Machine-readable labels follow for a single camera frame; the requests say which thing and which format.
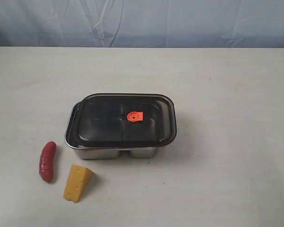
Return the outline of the red toy sausage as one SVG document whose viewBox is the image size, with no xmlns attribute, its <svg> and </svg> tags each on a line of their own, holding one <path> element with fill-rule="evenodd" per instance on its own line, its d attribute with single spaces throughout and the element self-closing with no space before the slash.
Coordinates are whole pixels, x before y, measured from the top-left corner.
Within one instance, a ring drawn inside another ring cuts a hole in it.
<svg viewBox="0 0 284 227">
<path fill-rule="evenodd" d="M 39 174 L 45 182 L 50 183 L 54 178 L 53 162 L 56 152 L 56 143 L 48 142 L 42 149 L 39 161 Z"/>
</svg>

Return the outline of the white fabric backdrop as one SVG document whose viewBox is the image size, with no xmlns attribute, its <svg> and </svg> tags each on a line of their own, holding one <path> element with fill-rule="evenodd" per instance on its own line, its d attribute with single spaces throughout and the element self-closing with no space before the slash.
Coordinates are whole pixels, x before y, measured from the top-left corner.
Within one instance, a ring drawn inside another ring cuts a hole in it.
<svg viewBox="0 0 284 227">
<path fill-rule="evenodd" d="M 284 48 L 284 0 L 0 0 L 0 46 Z"/>
</svg>

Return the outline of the yellow toy cheese wedge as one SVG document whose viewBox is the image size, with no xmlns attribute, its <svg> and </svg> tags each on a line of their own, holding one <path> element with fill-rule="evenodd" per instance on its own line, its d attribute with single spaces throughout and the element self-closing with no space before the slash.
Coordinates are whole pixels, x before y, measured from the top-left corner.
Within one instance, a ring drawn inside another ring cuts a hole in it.
<svg viewBox="0 0 284 227">
<path fill-rule="evenodd" d="M 63 192 L 63 198 L 74 203 L 80 202 L 94 175 L 95 173 L 89 168 L 72 164 Z"/>
</svg>

